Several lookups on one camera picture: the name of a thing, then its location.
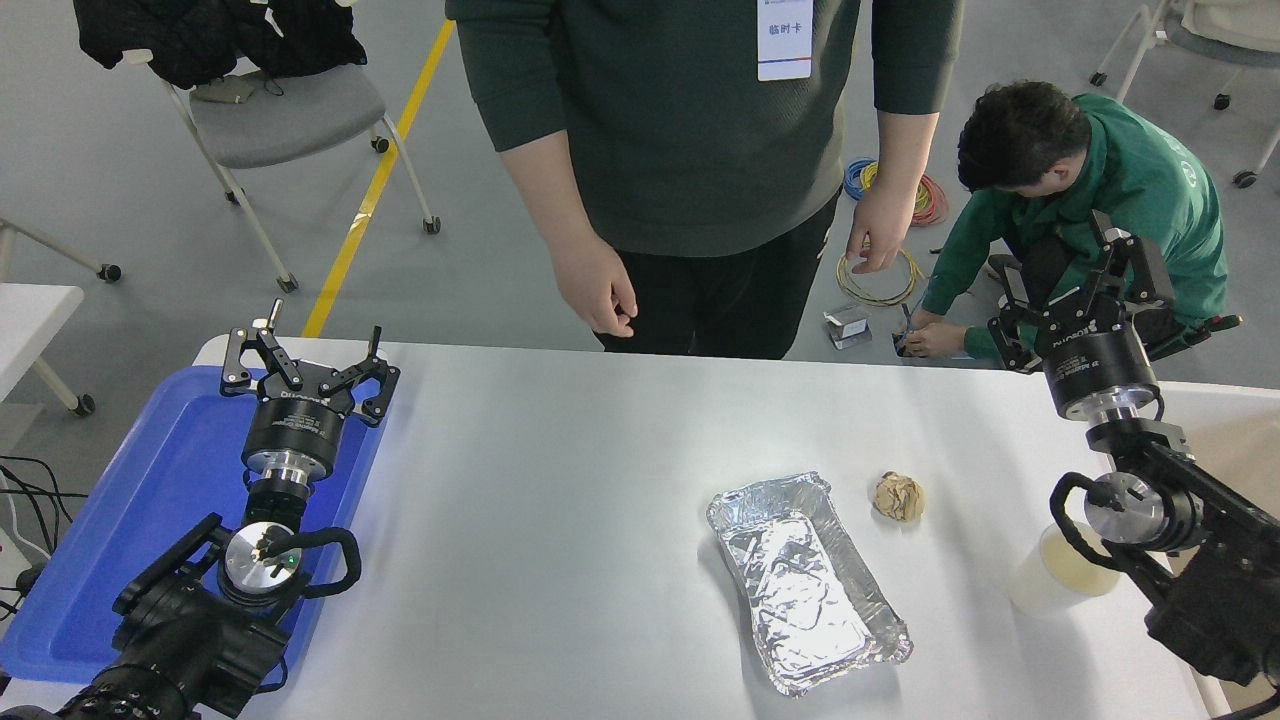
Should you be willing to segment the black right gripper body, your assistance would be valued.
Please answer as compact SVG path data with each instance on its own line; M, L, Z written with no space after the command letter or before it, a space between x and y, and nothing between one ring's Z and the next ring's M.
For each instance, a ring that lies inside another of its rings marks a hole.
M1160 396L1149 359L1130 323L1091 322L1066 334L1042 331L1038 354L1060 416L1094 416L1116 407L1138 411Z

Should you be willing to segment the standing person's left hand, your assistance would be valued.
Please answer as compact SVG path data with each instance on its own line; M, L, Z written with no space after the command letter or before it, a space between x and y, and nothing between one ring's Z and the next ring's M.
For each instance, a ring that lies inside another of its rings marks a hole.
M916 187L877 183L858 201L845 258L854 274L888 268L899 255L910 228Z

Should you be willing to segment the crouching person's left hand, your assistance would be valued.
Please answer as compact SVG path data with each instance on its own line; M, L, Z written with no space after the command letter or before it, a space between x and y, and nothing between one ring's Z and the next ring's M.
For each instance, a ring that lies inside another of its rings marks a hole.
M968 331L965 325L943 322L916 328L902 337L902 356L928 359L966 356Z

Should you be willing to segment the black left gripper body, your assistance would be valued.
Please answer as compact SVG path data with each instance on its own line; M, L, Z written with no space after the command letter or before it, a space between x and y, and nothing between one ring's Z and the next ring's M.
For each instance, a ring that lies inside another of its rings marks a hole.
M330 471L337 460L346 418L353 410L349 389L332 397L284 389L270 395L256 388L257 406L243 447L243 464L264 471L285 455L306 471Z

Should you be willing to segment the standing person's right hand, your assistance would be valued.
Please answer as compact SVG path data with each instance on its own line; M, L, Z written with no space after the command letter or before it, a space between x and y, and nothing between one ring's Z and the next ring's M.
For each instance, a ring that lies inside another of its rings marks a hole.
M618 254L593 232L547 241L562 299L596 334L631 338L639 314L634 286Z

